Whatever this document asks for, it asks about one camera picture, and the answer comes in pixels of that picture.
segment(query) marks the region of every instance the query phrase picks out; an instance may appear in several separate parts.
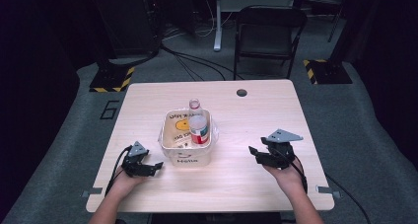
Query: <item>hand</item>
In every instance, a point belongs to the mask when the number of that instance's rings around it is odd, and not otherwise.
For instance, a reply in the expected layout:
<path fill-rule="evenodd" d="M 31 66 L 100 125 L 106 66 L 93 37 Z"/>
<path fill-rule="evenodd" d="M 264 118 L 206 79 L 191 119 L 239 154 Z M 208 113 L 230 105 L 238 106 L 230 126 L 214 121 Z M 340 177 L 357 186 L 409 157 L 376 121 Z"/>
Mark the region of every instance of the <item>hand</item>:
<path fill-rule="evenodd" d="M 300 171 L 302 170 L 302 165 L 298 159 L 295 159 L 293 163 Z M 277 184 L 286 195 L 289 195 L 293 191 L 302 190 L 305 192 L 304 186 L 302 185 L 301 175 L 293 166 L 290 165 L 288 168 L 283 170 L 264 165 L 263 168 L 276 179 Z"/>
<path fill-rule="evenodd" d="M 113 186 L 108 194 L 116 195 L 120 199 L 127 196 L 137 185 L 145 182 L 146 177 L 129 177 L 119 166 L 116 170 L 117 177 L 114 179 Z"/>

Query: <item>table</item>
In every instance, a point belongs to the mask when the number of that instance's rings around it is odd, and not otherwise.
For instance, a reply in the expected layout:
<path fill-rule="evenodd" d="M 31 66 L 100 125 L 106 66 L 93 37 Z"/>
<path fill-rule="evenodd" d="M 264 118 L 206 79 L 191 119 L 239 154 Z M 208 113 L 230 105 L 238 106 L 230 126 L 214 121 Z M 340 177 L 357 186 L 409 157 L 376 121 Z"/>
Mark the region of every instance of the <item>table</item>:
<path fill-rule="evenodd" d="M 245 97 L 237 95 L 244 89 Z M 205 167 L 175 167 L 158 142 L 168 111 L 188 107 L 198 98 L 219 128 L 219 139 Z M 301 135 L 291 142 L 301 159 L 309 192 L 317 210 L 329 210 L 330 194 L 318 193 L 315 186 L 328 187 L 304 113 L 293 83 L 289 80 L 248 80 L 219 82 L 177 82 L 132 84 L 121 106 L 104 153 L 87 210 L 96 211 L 104 198 L 114 163 L 123 150 L 139 141 L 150 150 L 145 164 L 164 162 L 154 177 L 133 190 L 120 204 L 125 212 L 274 212 L 292 206 L 273 177 L 249 153 L 248 146 L 266 152 L 260 137 L 277 128 Z"/>
<path fill-rule="evenodd" d="M 216 0 L 216 35 L 213 49 L 221 50 L 222 19 L 221 12 L 239 12 L 249 5 L 282 5 L 292 6 L 293 0 Z"/>

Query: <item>bottle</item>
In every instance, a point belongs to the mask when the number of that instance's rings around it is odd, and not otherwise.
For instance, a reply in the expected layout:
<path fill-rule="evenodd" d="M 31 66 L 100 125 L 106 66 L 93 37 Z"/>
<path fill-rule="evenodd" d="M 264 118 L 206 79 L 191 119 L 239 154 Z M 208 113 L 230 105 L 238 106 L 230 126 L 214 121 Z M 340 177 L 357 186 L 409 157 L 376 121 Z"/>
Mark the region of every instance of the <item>bottle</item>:
<path fill-rule="evenodd" d="M 209 138 L 206 115 L 200 106 L 199 100 L 192 99 L 188 104 L 188 125 L 190 127 L 191 142 L 194 145 L 202 145 Z"/>

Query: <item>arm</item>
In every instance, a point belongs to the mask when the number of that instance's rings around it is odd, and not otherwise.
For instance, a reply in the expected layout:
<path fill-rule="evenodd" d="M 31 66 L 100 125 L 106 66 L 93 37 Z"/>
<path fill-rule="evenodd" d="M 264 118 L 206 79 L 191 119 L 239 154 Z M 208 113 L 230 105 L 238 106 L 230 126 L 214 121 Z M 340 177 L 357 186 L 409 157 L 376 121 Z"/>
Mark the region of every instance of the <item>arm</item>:
<path fill-rule="evenodd" d="M 108 194 L 104 197 L 98 210 L 96 210 L 89 224 L 114 224 L 117 215 L 117 208 L 120 202 L 139 184 L 143 183 L 145 177 L 130 178 L 119 167 L 116 171 L 119 174 L 114 180 Z"/>
<path fill-rule="evenodd" d="M 301 169 L 301 164 L 297 159 L 294 161 L 294 164 Z M 279 187 L 289 198 L 298 224 L 323 223 L 322 218 L 319 216 L 310 198 L 305 193 L 301 176 L 295 168 L 290 166 L 284 170 L 279 170 L 268 166 L 263 167 L 274 177 L 274 179 L 276 179 Z"/>

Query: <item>yellow and black hazard tape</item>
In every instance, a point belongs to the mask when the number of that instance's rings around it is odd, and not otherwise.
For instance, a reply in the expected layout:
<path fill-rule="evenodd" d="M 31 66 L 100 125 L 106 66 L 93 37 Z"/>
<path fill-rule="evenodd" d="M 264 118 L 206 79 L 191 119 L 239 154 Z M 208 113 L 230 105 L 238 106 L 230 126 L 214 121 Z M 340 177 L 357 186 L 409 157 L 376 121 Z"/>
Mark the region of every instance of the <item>yellow and black hazard tape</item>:
<path fill-rule="evenodd" d="M 123 80 L 123 83 L 120 87 L 115 88 L 90 88 L 90 92 L 98 92 L 98 93 L 111 93 L 111 92 L 123 92 L 129 85 L 129 81 L 132 78 L 133 71 L 135 67 L 131 67 L 128 72 L 126 73 L 126 77 Z"/>
<path fill-rule="evenodd" d="M 326 60 L 324 60 L 324 59 L 304 60 L 304 64 L 305 64 L 305 67 L 307 68 L 308 77 L 310 78 L 311 83 L 312 84 L 317 84 L 317 80 L 316 80 L 316 78 L 314 76 L 314 71 L 313 71 L 313 69 L 310 66 L 310 64 L 311 64 L 312 61 L 315 61 L 315 62 L 326 62 Z"/>

